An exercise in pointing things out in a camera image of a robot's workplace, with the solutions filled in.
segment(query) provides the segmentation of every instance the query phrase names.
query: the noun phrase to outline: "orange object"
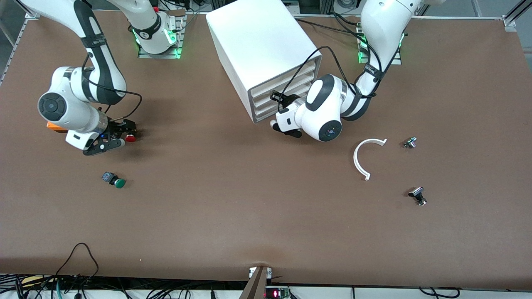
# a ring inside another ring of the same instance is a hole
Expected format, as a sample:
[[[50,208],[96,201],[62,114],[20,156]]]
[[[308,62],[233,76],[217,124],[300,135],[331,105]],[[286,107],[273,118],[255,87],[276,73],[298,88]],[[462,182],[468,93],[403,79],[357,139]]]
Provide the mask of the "orange object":
[[[56,131],[56,132],[58,132],[58,133],[66,133],[66,132],[68,132],[67,129],[62,128],[62,127],[60,127],[60,126],[57,126],[57,125],[55,125],[55,124],[53,124],[53,123],[51,123],[51,122],[48,122],[48,123],[46,124],[46,127],[47,127],[48,129],[54,130],[54,131]]]

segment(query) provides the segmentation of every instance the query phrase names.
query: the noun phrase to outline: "gray floor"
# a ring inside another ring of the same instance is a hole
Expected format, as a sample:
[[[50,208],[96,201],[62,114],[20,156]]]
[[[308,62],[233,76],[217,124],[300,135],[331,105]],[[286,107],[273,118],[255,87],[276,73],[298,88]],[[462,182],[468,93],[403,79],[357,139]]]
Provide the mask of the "gray floor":
[[[105,0],[91,0],[96,9],[113,9],[114,6]],[[518,2],[518,0],[478,0],[482,16],[502,16],[509,12],[509,10]],[[11,36],[18,36],[20,28],[24,22],[24,12],[12,0],[0,0],[0,6],[5,5],[4,12],[0,15],[0,19],[6,25],[7,31]],[[335,10],[339,13],[348,11],[337,4]],[[360,13],[360,9],[349,10],[350,13]],[[447,0],[441,6],[431,6],[426,15],[435,16],[474,16],[471,0]],[[530,52],[532,50],[532,10],[527,11],[516,22],[517,32],[521,40],[521,45],[525,50]],[[0,33],[0,70],[4,69],[9,56],[11,54],[12,46],[8,39]],[[532,71],[532,53],[524,54],[530,69]]]

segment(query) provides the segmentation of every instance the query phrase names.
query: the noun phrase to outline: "green button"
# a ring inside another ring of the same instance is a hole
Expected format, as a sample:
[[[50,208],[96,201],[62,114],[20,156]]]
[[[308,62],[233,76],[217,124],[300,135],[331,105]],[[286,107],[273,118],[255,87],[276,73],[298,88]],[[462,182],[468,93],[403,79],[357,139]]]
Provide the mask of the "green button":
[[[126,184],[126,180],[124,179],[118,179],[116,182],[114,182],[114,186],[118,189],[122,188]]]

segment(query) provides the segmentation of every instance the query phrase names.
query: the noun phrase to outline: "red button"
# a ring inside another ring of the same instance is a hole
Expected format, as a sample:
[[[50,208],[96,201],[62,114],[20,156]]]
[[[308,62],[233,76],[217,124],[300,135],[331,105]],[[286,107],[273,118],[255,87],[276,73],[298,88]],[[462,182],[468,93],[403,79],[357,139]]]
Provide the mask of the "red button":
[[[137,141],[137,137],[135,137],[134,135],[127,135],[126,136],[126,141],[127,142],[135,142],[135,141]]]

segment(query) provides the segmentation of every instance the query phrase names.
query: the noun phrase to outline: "brown table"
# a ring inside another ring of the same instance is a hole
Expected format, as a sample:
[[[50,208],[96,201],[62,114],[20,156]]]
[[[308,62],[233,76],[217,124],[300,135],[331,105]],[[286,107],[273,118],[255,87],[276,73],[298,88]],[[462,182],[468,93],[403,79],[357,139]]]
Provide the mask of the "brown table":
[[[267,264],[287,283],[532,288],[532,77],[502,22],[412,20],[367,114],[320,143],[252,124],[204,16],[179,60],[137,59],[125,17],[97,16],[145,97],[131,117],[143,136],[85,157],[45,128],[38,97],[86,53],[62,25],[30,21],[0,88],[0,272],[54,273],[86,242],[105,276],[245,280]],[[361,72],[354,38],[302,27]],[[320,74],[338,74],[323,55]],[[388,142],[361,148],[364,181],[352,157],[367,138]],[[418,186],[424,207],[406,196]],[[62,273],[92,271],[80,250]]]

